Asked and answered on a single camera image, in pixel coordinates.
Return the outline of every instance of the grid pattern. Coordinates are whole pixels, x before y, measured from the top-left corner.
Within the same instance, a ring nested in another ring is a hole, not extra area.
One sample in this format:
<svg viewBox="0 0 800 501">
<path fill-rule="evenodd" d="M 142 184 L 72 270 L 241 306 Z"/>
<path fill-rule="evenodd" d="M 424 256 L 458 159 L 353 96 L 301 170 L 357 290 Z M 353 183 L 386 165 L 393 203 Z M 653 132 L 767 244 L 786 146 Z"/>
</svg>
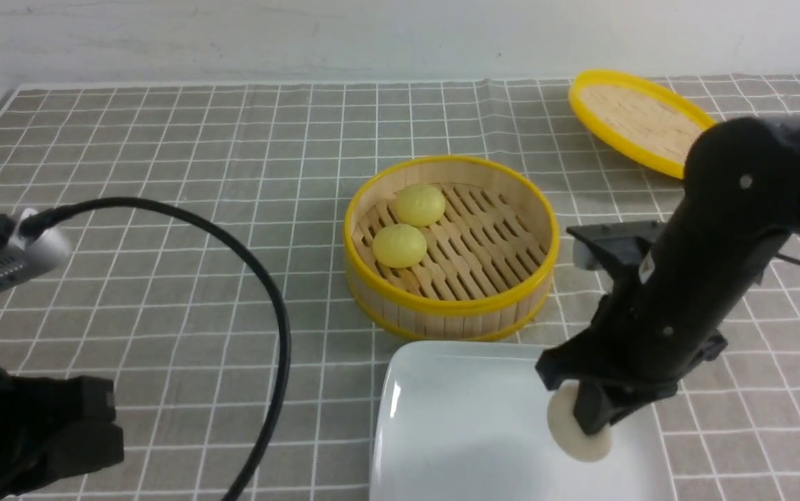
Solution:
<svg viewBox="0 0 800 501">
<path fill-rule="evenodd" d="M 716 118 L 800 113 L 800 76 L 659 79 Z M 457 153 L 516 168 L 564 226 L 665 218 L 680 184 L 586 132 L 569 80 L 21 89 L 0 115 L 0 212 L 98 196 L 175 203 L 225 226 L 282 285 L 295 330 L 288 403 L 254 501 L 362 501 L 378 395 L 402 344 L 343 278 L 340 222 L 368 177 Z M 0 363 L 116 380 L 122 466 L 26 498 L 218 499 L 262 421 L 275 321 L 240 261 L 201 232 L 113 209 L 68 222 L 76 251 L 0 296 Z M 800 240 L 785 248 L 800 257 Z M 562 238 L 552 301 L 509 342 L 585 326 L 602 273 Z M 721 359 L 657 411 L 679 501 L 800 500 L 800 269 L 776 262 L 723 327 Z"/>
</svg>

